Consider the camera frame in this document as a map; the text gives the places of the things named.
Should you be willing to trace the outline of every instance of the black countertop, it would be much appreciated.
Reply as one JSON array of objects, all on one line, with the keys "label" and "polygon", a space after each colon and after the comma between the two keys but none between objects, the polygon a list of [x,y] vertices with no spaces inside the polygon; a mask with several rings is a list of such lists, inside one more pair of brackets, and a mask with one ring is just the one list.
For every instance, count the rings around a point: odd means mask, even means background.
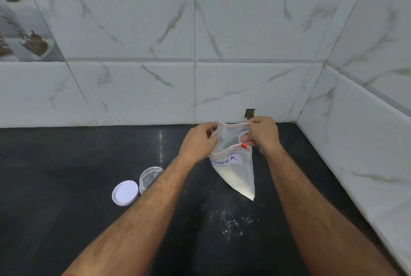
[{"label": "black countertop", "polygon": [[[61,274],[126,211],[111,200],[114,187],[150,166],[166,168],[191,127],[0,129],[0,275]],[[316,188],[393,262],[301,130],[280,123],[279,132]],[[308,275],[258,148],[253,165],[254,201],[209,160],[196,165],[151,275]]]}]

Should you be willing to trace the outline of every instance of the hand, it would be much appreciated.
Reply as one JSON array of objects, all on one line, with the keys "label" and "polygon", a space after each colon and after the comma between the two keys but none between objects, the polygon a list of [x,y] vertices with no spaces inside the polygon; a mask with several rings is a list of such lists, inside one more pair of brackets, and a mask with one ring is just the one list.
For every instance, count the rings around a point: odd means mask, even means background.
[{"label": "hand", "polygon": [[218,143],[218,137],[208,136],[217,128],[218,122],[206,122],[190,129],[182,142],[178,156],[191,164],[196,164],[211,154]]},{"label": "hand", "polygon": [[246,144],[259,146],[261,153],[265,156],[281,149],[278,128],[273,118],[257,116],[248,122],[250,122],[248,126],[250,132],[245,134],[243,140]]}]

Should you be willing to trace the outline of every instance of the white lid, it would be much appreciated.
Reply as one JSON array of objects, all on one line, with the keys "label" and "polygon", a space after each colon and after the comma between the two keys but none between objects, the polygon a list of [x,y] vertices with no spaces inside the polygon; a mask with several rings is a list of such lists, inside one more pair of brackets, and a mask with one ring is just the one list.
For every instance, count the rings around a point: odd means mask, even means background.
[{"label": "white lid", "polygon": [[119,206],[130,205],[136,200],[138,195],[138,185],[136,182],[128,180],[123,181],[113,190],[111,198]]}]

